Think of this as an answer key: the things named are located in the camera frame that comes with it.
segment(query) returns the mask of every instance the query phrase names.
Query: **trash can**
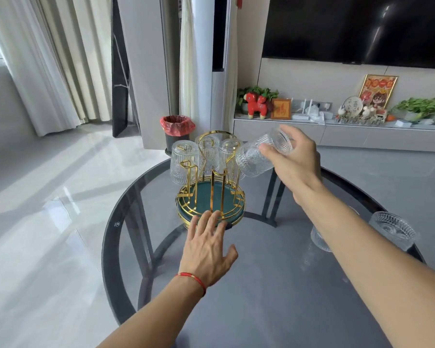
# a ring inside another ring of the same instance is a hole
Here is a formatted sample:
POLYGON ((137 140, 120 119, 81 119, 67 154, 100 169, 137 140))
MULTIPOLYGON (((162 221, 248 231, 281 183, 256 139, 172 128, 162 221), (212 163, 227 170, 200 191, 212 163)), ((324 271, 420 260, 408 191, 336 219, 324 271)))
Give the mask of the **trash can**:
POLYGON ((195 129, 195 123, 187 116, 165 116, 159 122, 166 133, 165 153, 169 156, 173 144, 178 140, 190 140, 190 133, 195 129))

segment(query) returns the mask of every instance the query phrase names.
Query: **tv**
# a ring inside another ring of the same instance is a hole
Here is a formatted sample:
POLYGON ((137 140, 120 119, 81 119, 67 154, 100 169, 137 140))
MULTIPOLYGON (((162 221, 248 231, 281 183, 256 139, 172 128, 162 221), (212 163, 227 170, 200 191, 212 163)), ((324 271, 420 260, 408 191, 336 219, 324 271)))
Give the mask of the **tv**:
POLYGON ((262 57, 435 68, 435 0, 270 0, 262 57))

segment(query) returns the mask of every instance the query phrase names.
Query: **red horse figurine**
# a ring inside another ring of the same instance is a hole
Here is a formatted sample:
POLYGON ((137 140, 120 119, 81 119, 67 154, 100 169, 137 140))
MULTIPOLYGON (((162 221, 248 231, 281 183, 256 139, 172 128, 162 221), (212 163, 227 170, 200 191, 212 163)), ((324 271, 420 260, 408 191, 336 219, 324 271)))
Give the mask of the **red horse figurine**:
POLYGON ((248 102, 248 118, 253 118, 255 111, 259 112, 259 118, 264 120, 268 114, 268 107, 266 104, 266 98, 262 95, 258 97, 256 93, 247 93, 244 99, 248 102))

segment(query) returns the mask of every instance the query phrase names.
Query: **white tv stand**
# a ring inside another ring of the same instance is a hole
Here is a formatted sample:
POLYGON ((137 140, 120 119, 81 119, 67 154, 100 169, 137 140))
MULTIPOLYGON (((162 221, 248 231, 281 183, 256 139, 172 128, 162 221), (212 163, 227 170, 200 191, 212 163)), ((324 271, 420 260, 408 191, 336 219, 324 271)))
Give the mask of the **white tv stand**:
POLYGON ((281 123, 300 128, 320 146, 361 147, 435 152, 435 125, 415 125, 412 128, 385 126, 360 126, 326 121, 325 126, 293 120, 248 119, 247 115, 236 114, 232 132, 242 141, 258 138, 281 123))

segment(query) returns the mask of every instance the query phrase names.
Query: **clear drinking glass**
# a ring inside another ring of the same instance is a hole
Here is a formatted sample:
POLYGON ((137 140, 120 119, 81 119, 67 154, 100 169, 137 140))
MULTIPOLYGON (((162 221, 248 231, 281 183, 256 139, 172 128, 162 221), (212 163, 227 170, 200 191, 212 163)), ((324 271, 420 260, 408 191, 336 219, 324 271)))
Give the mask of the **clear drinking glass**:
MULTIPOLYGON (((233 156, 229 162, 226 161, 235 153, 237 148, 242 144, 238 139, 229 138, 221 142, 219 147, 219 173, 223 173, 224 169, 227 168, 227 180, 233 182, 237 181, 238 176, 238 165, 235 161, 235 156, 233 156)), ((244 177, 243 173, 240 173, 240 179, 244 177)))
POLYGON ((274 128, 262 137, 245 143, 237 148, 235 153, 235 160, 245 176, 256 177, 274 167, 259 151, 258 147, 262 143, 272 145, 284 155, 293 149, 290 138, 279 128, 274 128))
POLYGON ((212 170, 219 171, 219 139, 213 135, 207 135, 202 140, 197 138, 198 147, 203 152, 200 159, 200 172, 210 176, 212 170))
MULTIPOLYGON (((199 166, 200 151, 197 143, 190 140, 178 140, 173 144, 171 155, 171 180, 175 184, 185 186, 187 184, 187 176, 189 169, 180 165, 181 162, 189 161, 190 166, 199 166)), ((195 183, 196 169, 191 169, 190 183, 195 183)))
POLYGON ((418 233, 400 216, 379 211, 372 215, 369 224, 401 250, 406 251, 418 238, 418 233))
MULTIPOLYGON (((351 206, 350 206, 350 209, 353 210, 358 215, 360 214, 359 212, 354 210, 351 206)), ((311 240, 319 249, 322 249, 322 250, 328 251, 328 252, 332 252, 330 250, 329 246, 327 245, 327 243, 325 242, 324 238, 322 238, 319 231, 314 226, 313 226, 313 229, 311 230, 311 240)))

